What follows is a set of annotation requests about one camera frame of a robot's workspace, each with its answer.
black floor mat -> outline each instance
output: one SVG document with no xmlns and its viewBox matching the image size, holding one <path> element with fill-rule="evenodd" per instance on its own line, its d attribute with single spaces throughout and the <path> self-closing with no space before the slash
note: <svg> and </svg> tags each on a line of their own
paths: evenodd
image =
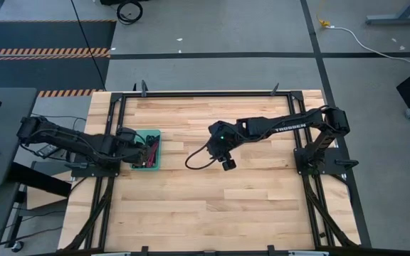
<svg viewBox="0 0 410 256">
<path fill-rule="evenodd" d="M 115 22 L 82 21 L 91 48 L 109 48 Z M 78 22 L 0 22 L 0 48 L 85 48 Z"/>
<path fill-rule="evenodd" d="M 105 81 L 109 58 L 96 58 Z M 92 58 L 0 60 L 0 87 L 103 89 Z"/>
</svg>

desk leg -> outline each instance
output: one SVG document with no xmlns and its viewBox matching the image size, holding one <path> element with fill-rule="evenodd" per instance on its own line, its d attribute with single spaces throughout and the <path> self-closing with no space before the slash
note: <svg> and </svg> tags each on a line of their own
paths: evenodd
<svg viewBox="0 0 410 256">
<path fill-rule="evenodd" d="M 42 189 L 59 196 L 69 196 L 70 184 L 57 178 L 34 171 L 21 164 L 12 163 L 11 171 L 7 178 L 10 181 L 19 182 L 27 186 Z"/>
</svg>

green container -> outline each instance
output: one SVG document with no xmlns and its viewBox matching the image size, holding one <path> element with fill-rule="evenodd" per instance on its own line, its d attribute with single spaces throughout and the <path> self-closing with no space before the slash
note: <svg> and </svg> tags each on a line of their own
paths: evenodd
<svg viewBox="0 0 410 256">
<path fill-rule="evenodd" d="M 138 135 L 142 136 L 143 139 L 146 139 L 147 136 L 149 135 L 159 136 L 159 146 L 157 147 L 156 162 L 154 163 L 153 167 L 143 168 L 143 167 L 136 167 L 132 165 L 131 169 L 135 171 L 158 171 L 160 167 L 160 163 L 161 163 L 161 145 L 162 145 L 161 131 L 159 131 L 158 129 L 140 129 L 140 130 L 136 130 L 136 132 Z M 135 141 L 143 143 L 142 139 L 140 139 L 139 136 L 135 137 Z"/>
</svg>

gray floor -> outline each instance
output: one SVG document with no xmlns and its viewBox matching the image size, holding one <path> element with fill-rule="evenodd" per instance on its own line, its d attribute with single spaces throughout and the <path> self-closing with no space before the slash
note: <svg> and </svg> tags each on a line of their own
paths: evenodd
<svg viewBox="0 0 410 256">
<path fill-rule="evenodd" d="M 320 1 L 307 2 L 323 53 L 364 52 L 350 34 L 320 29 L 315 21 Z M 319 16 L 353 30 L 361 42 L 376 50 L 410 51 L 410 26 L 364 24 L 366 15 L 392 14 L 408 2 L 326 0 Z M 75 4 L 82 19 L 115 17 L 110 7 L 92 0 L 75 0 Z M 296 0 L 151 0 L 142 5 L 140 22 L 117 24 L 112 54 L 312 52 Z M 0 11 L 0 20 L 74 18 L 69 0 L 6 0 Z M 351 157 L 360 162 L 354 171 L 373 247 L 410 250 L 410 120 L 404 118 L 405 105 L 395 88 L 410 76 L 410 65 L 348 58 L 325 59 L 325 67 L 337 106 L 347 111 L 351 124 L 347 146 Z M 109 90 L 131 90 L 141 79 L 151 90 L 271 89 L 277 82 L 280 89 L 322 89 L 315 60 L 309 58 L 110 61 Z M 35 112 L 85 117 L 89 102 L 89 97 L 41 98 Z M 54 122 L 72 125 L 70 119 Z M 33 160 L 26 152 L 17 156 L 23 164 Z M 29 220 L 21 235 L 61 223 L 61 217 Z M 58 236 L 46 233 L 30 238 L 20 253 L 54 251 L 51 241 L 58 241 Z M 0 255 L 9 254 L 10 250 L 0 250 Z"/>
</svg>

black desk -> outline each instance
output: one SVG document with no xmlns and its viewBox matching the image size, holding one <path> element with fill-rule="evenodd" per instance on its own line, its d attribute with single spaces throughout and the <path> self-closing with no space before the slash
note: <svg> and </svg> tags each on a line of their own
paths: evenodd
<svg viewBox="0 0 410 256">
<path fill-rule="evenodd" d="M 36 94 L 33 88 L 0 88 L 0 229 L 6 227 L 20 183 L 61 196 L 70 191 L 69 183 L 13 162 L 21 118 L 31 115 Z"/>
</svg>

